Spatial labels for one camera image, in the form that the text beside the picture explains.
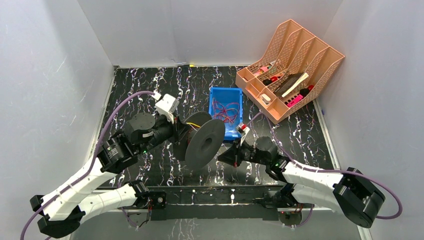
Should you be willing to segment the black cable spool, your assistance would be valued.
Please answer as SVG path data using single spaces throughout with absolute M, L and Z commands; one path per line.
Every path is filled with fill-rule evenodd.
M 185 162 L 190 170 L 201 169 L 220 149 L 225 137 L 225 124 L 213 119 L 206 111 L 190 115 L 183 123 L 189 125 L 189 131 L 180 144 L 173 144 L 173 156 Z

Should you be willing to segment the blue plastic bin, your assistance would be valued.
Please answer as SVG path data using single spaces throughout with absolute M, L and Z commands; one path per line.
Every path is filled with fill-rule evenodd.
M 236 127 L 243 121 L 243 92 L 238 87 L 211 87 L 208 112 L 213 119 L 224 122 L 224 141 L 241 135 Z

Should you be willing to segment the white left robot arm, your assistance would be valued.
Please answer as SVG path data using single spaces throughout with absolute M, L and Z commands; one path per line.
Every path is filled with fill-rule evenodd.
M 130 181 L 114 190 L 93 195 L 107 180 L 138 162 L 145 154 L 165 141 L 178 143 L 192 127 L 178 116 L 138 113 L 123 128 L 105 141 L 93 160 L 87 162 L 55 191 L 35 195 L 30 204 L 42 234 L 62 238 L 74 232 L 84 221 L 127 206 L 145 208 L 152 196 L 140 180 Z

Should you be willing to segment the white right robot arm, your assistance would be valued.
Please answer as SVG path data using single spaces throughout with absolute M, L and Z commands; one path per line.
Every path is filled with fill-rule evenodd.
M 315 205 L 343 213 L 354 224 L 369 229 L 386 200 L 384 194 L 356 168 L 348 173 L 324 172 L 321 168 L 295 164 L 279 153 L 270 137 L 260 137 L 254 145 L 236 139 L 217 159 L 240 166 L 245 161 L 265 166 L 265 172 L 285 185 L 275 193 L 255 200 L 266 208 Z

